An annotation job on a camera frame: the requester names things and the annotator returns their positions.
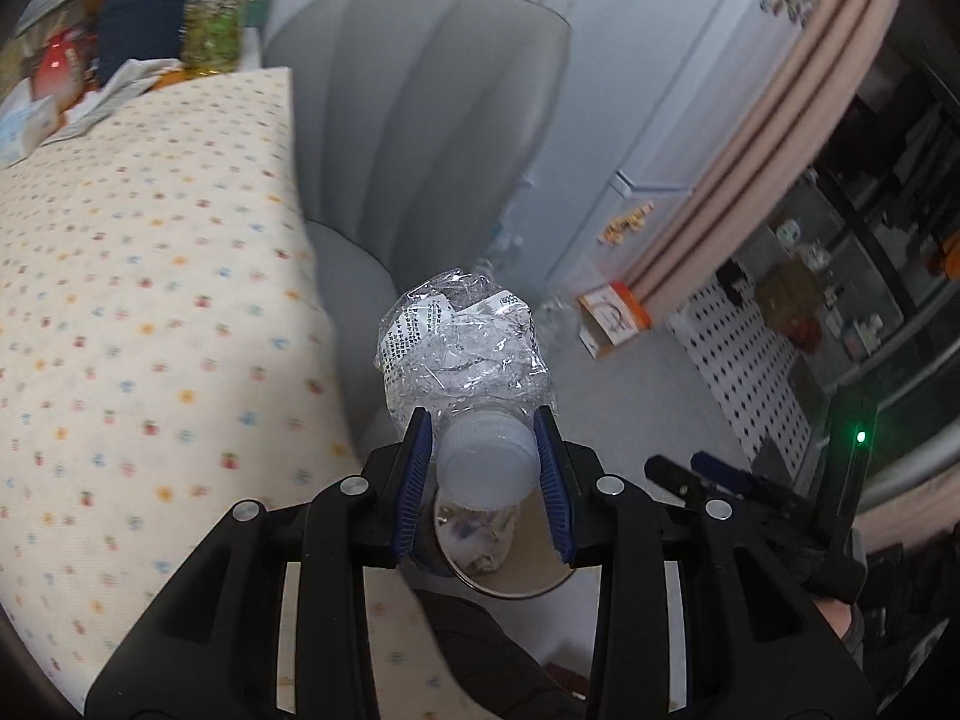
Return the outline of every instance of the black pants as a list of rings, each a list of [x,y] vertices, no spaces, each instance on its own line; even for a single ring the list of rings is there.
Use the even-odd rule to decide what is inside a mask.
[[[503,720],[582,720],[584,702],[551,680],[477,604],[417,590],[453,677]]]

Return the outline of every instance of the chair seat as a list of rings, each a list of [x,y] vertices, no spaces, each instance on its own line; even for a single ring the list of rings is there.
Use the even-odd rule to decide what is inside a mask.
[[[399,295],[376,258],[323,224],[309,221],[306,229],[317,256],[320,300],[337,327],[344,411],[357,440],[386,405],[373,356],[380,320]]]

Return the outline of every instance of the white bottle cap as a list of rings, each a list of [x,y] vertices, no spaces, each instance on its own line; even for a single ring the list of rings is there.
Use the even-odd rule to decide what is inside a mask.
[[[440,431],[437,482],[465,509],[495,512],[515,506],[539,482],[533,431],[496,409],[458,413]]]

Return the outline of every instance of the red bottle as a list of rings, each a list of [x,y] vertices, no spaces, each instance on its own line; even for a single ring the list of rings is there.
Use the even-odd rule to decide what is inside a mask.
[[[61,30],[50,38],[34,75],[34,100],[52,97],[59,113],[83,95],[83,60],[80,49]]]

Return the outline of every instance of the gray chair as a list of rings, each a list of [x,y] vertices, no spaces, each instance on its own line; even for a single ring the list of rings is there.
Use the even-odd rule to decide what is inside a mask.
[[[293,69],[299,196],[354,437],[384,403],[381,317],[480,253],[568,44],[569,25],[525,0],[314,0],[267,45],[265,66]]]

